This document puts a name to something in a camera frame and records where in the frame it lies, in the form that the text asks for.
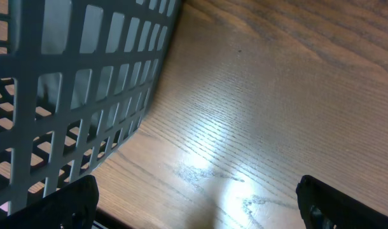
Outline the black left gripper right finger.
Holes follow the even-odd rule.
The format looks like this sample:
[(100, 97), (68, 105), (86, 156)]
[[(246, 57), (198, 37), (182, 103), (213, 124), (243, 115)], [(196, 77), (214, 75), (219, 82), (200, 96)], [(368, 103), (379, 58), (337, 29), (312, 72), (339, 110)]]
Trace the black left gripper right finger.
[(296, 187), (298, 208), (307, 229), (388, 228), (388, 216), (310, 175)]

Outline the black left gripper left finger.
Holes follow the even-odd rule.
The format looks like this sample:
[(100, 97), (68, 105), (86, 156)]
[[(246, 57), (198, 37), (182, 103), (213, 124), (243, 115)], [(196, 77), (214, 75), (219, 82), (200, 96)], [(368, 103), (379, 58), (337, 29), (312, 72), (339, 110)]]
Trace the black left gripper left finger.
[(0, 220), (0, 229), (91, 229), (98, 201), (96, 179), (87, 175)]

